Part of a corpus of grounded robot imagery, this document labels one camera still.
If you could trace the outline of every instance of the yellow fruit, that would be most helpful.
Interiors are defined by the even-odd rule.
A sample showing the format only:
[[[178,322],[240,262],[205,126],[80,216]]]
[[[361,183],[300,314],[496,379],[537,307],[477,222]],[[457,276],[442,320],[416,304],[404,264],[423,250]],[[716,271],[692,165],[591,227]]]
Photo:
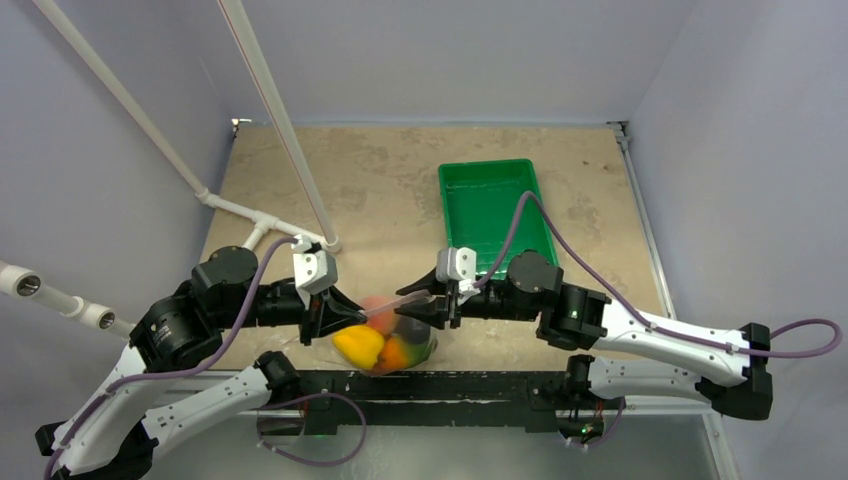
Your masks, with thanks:
[[[386,341],[380,332],[367,325],[354,325],[333,335],[333,345],[351,365],[370,370]]]

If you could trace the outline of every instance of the green plastic tray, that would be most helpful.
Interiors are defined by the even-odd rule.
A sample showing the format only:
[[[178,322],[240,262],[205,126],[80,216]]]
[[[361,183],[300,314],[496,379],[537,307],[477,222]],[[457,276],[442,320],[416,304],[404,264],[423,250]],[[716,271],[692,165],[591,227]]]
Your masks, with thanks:
[[[521,194],[531,190],[542,199],[533,163],[526,158],[446,163],[439,166],[439,183],[448,245],[477,251],[478,275],[495,263]],[[494,278],[503,278],[512,257],[527,249],[559,265],[551,232],[533,202],[524,207],[515,240]]]

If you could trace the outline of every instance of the white wall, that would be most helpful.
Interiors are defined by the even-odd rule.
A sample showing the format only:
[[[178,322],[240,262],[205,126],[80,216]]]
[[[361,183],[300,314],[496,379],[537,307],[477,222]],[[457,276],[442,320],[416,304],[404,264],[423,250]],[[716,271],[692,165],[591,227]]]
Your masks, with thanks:
[[[633,161],[682,318],[848,328],[846,18],[843,0],[701,1],[639,106]],[[846,365],[844,346],[769,363],[772,418],[727,421],[743,478],[845,477]]]
[[[179,0],[234,115],[267,119],[216,2]],[[630,118],[694,0],[244,0],[295,122]]]
[[[217,186],[229,117],[169,25],[173,11],[164,1],[97,10],[109,3],[63,6]],[[187,278],[211,211],[28,1],[0,0],[0,65],[0,259],[136,321]],[[5,296],[0,322],[2,476],[39,478],[36,428],[82,405],[121,344]]]

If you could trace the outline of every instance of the beige tabletop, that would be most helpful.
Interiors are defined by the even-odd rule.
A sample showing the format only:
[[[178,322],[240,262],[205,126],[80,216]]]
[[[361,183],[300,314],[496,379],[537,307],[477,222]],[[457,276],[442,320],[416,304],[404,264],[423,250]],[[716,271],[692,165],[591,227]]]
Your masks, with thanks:
[[[442,163],[529,158],[542,198],[566,241],[637,308],[662,313],[633,192],[612,130],[577,128],[300,128],[303,151],[343,249],[337,287],[355,301],[391,295],[430,271],[446,245],[438,166]],[[242,126],[233,145],[222,198],[264,210],[320,233],[273,128]],[[202,258],[241,245],[252,224],[215,213]],[[257,255],[279,234],[267,235]],[[557,245],[565,280],[602,288]],[[292,276],[280,250],[264,282]],[[558,370],[570,352],[548,347],[536,325],[464,319],[439,332],[439,348],[419,366],[432,370]],[[241,369],[262,352],[282,350],[299,369],[349,368],[329,339],[311,347],[296,327],[242,330],[216,365]]]

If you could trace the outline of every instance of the transparent plastic bag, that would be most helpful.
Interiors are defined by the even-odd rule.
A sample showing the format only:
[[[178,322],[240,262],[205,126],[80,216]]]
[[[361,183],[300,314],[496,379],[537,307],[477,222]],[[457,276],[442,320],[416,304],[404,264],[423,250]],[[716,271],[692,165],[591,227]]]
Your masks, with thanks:
[[[416,292],[394,301],[386,297],[365,298],[361,305],[367,320],[333,334],[336,352],[367,375],[386,375],[427,361],[438,345],[435,330],[393,311],[402,303],[427,301],[426,296],[426,292]]]

